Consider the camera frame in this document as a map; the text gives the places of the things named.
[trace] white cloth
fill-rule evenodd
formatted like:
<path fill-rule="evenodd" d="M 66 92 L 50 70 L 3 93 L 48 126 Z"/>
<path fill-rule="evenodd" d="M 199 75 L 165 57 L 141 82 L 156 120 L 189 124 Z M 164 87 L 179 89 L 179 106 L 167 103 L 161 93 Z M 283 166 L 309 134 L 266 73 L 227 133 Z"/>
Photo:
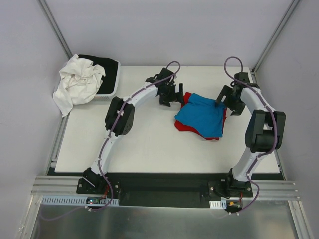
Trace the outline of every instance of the white cloth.
<path fill-rule="evenodd" d="M 61 81 L 53 99 L 66 116 L 73 105 L 91 101 L 102 84 L 105 70 L 100 65 L 93 66 L 93 61 L 79 58 L 75 54 L 60 70 Z"/>

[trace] white wall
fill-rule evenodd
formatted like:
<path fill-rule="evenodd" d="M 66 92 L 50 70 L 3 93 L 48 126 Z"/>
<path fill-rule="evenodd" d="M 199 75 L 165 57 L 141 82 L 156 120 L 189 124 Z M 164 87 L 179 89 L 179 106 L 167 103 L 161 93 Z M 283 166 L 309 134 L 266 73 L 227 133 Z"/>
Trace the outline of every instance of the white wall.
<path fill-rule="evenodd" d="M 291 0 L 47 0 L 73 53 L 122 65 L 253 67 Z"/>
<path fill-rule="evenodd" d="M 0 238 L 14 238 L 59 123 L 52 93 L 67 60 L 35 0 L 0 7 Z"/>
<path fill-rule="evenodd" d="M 303 0 L 262 67 L 257 81 L 274 107 L 287 114 L 280 153 L 288 179 L 319 238 L 319 1 Z"/>

